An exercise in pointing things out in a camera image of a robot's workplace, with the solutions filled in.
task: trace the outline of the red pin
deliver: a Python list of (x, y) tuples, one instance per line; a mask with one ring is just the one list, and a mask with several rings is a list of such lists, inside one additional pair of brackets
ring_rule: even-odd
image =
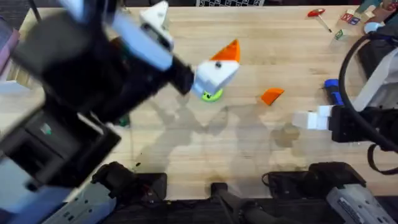
[(314, 9), (314, 10), (312, 10), (312, 11), (310, 11), (309, 13), (308, 13), (308, 17), (315, 17), (315, 16), (318, 16), (320, 19), (321, 19), (321, 21), (323, 22), (323, 24), (328, 28), (328, 30), (329, 30), (329, 32), (332, 32), (331, 31), (331, 29), (328, 27), (328, 25), (326, 24), (326, 22), (322, 19), (322, 17), (321, 17), (321, 15), (323, 14), (325, 12), (325, 9), (321, 9), (321, 8), (319, 8), (319, 9)]

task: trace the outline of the blue object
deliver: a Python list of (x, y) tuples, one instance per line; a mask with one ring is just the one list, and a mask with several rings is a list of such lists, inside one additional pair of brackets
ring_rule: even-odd
[(325, 80), (323, 87), (326, 90), (328, 99), (331, 104), (344, 105), (343, 100), (341, 99), (340, 93), (338, 91), (338, 80), (337, 79)]

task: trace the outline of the orange block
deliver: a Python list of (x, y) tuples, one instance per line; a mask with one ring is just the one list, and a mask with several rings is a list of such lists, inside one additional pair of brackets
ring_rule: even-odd
[(281, 88), (270, 88), (261, 96), (261, 99), (266, 104), (271, 105), (284, 91)]
[(241, 50), (238, 40), (232, 41), (228, 46), (220, 50), (210, 60), (235, 60), (239, 62), (241, 59)]

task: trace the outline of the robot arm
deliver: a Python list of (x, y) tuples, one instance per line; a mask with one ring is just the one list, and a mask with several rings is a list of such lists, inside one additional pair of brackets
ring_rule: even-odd
[[(42, 83), (45, 101), (0, 140), (0, 223), (43, 220), (119, 142), (106, 123), (168, 83), (185, 95), (194, 82), (190, 67), (170, 52), (173, 42), (160, 31), (162, 20), (154, 22), (144, 14), (147, 22), (138, 28), (116, 1), (62, 3), (70, 15), (43, 19), (13, 55)], [(123, 45), (109, 42), (103, 21)], [(109, 186), (97, 186), (90, 184), (112, 192)], [(115, 199), (110, 195), (106, 200)]]

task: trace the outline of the wooden table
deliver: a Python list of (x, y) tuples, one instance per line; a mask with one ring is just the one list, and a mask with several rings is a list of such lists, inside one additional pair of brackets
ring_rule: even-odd
[[(398, 194), (397, 175), (386, 177), (368, 167), (368, 143), (338, 144), (328, 131), (307, 131), (290, 123), (294, 111), (327, 104), (320, 88), (326, 79), (338, 76), (343, 57), (358, 38), (332, 41), (333, 34), (316, 19), (306, 18), (314, 8), (170, 8), (174, 52), (183, 61), (198, 65), (237, 38), (241, 68), (216, 103), (193, 95), (183, 98), (172, 87), (161, 90), (131, 113), (131, 129), (117, 128), (123, 141), (105, 162), (118, 161), (138, 172), (166, 172), (171, 199), (205, 198), (212, 182), (227, 182), (238, 195), (263, 197), (268, 195), (261, 183), (263, 173), (301, 170), (326, 161), (351, 164), (376, 195)], [(344, 26), (337, 21), (349, 8), (355, 6), (326, 7), (323, 18), (334, 32)], [(46, 16), (57, 10), (40, 9), (40, 13)], [(140, 10), (130, 9), (135, 18)], [(22, 36), (34, 23), (30, 11)], [(363, 81), (357, 63), (350, 67), (348, 92), (355, 95)], [(285, 93), (266, 106), (258, 96), (271, 87)], [(40, 100), (40, 91), (0, 98), (2, 125)], [(377, 153), (376, 159), (382, 169), (397, 165), (392, 153)]]

